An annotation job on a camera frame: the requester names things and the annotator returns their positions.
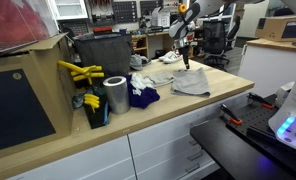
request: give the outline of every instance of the wooden shelf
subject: wooden shelf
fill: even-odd
[[[146,49],[147,49],[147,47],[134,48],[135,51],[146,50]]]

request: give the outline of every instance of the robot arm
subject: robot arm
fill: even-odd
[[[224,3],[254,4],[264,0],[197,0],[178,20],[173,22],[169,28],[169,36],[175,40],[185,38],[195,30],[193,20],[214,13]],[[282,0],[293,12],[296,13],[296,0]]]

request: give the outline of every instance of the white cloth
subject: white cloth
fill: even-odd
[[[148,78],[143,78],[139,73],[133,73],[130,83],[136,88],[143,90],[146,87],[154,88],[153,82]]]

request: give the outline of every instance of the gray cloth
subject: gray cloth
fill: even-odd
[[[158,72],[147,76],[152,82],[154,82],[154,87],[163,86],[174,81],[174,76],[169,72]]]
[[[202,68],[198,70],[176,70],[171,91],[179,95],[210,96],[207,77]]]
[[[137,71],[141,71],[143,69],[141,58],[139,55],[137,55],[137,54],[131,55],[130,67],[133,68],[134,70],[137,70]]]

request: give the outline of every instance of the black bin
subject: black bin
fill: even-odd
[[[89,33],[74,37],[74,41],[83,66],[102,66],[105,78],[129,73],[131,35]]]

